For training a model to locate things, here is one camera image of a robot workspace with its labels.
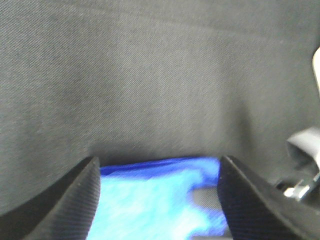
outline gray fabric surface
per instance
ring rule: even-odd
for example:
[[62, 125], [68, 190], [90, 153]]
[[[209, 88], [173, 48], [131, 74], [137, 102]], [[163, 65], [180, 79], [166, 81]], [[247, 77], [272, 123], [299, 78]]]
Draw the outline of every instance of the gray fabric surface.
[[0, 31], [0, 214], [87, 155], [232, 154], [272, 182], [320, 123], [318, 0], [3, 0]]

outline blue fabric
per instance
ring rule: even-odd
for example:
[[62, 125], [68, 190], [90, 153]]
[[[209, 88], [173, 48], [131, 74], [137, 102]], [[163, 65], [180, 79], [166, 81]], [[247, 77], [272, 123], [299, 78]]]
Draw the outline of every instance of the blue fabric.
[[192, 201], [193, 189], [217, 185], [215, 158], [107, 166], [100, 172], [100, 199], [87, 240], [187, 240], [220, 236], [227, 227], [222, 211]]

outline black plastic part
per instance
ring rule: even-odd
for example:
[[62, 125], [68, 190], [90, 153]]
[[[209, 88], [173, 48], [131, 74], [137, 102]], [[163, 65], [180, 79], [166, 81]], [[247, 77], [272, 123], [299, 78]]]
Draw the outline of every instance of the black plastic part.
[[234, 240], [320, 239], [320, 211], [285, 197], [234, 157], [221, 159], [217, 188]]
[[89, 157], [0, 217], [1, 240], [85, 240], [100, 196], [99, 160]]

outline gray fabric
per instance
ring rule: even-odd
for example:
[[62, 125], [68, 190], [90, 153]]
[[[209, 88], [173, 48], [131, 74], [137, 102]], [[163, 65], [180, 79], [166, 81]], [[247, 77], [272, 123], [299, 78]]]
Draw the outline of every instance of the gray fabric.
[[232, 154], [272, 182], [318, 126], [318, 0], [0, 2], [0, 214], [87, 155]]

